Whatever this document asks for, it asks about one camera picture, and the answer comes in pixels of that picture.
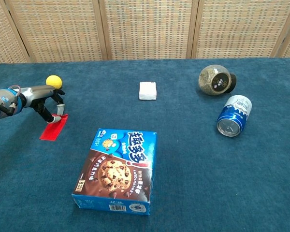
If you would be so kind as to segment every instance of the chocolate chip cookie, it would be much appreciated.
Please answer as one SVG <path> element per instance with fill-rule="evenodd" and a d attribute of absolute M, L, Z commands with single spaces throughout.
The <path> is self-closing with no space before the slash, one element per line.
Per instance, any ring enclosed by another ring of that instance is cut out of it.
<path fill-rule="evenodd" d="M 109 192 L 129 188 L 131 177 L 130 169 L 118 160 L 103 163 L 98 172 L 100 183 Z"/>

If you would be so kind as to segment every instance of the blue can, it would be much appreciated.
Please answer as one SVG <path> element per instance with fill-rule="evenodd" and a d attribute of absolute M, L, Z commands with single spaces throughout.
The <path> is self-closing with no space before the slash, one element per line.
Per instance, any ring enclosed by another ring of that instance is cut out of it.
<path fill-rule="evenodd" d="M 225 136 L 234 137 L 243 131 L 252 108 L 251 101 L 242 95 L 230 97 L 217 119 L 217 129 Z"/>

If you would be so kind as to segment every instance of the yellow ball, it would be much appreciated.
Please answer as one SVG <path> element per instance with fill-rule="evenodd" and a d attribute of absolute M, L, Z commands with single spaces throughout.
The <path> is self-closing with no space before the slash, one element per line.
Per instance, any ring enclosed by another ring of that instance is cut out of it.
<path fill-rule="evenodd" d="M 60 77 L 56 76 L 56 75 L 50 75 L 47 79 L 46 79 L 46 84 L 48 86 L 53 86 L 55 88 L 61 88 L 62 87 L 62 80 Z"/>

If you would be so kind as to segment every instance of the blue box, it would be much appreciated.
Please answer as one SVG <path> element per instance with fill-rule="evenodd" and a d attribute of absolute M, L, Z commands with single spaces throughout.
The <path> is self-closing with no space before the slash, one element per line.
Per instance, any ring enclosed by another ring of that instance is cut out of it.
<path fill-rule="evenodd" d="M 157 133 L 98 129 L 72 193 L 80 208 L 149 215 Z"/>

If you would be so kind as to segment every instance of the white block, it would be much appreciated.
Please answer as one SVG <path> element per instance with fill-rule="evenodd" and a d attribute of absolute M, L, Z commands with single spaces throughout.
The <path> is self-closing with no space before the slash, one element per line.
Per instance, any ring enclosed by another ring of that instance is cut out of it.
<path fill-rule="evenodd" d="M 156 82 L 140 82 L 140 100 L 156 100 Z"/>

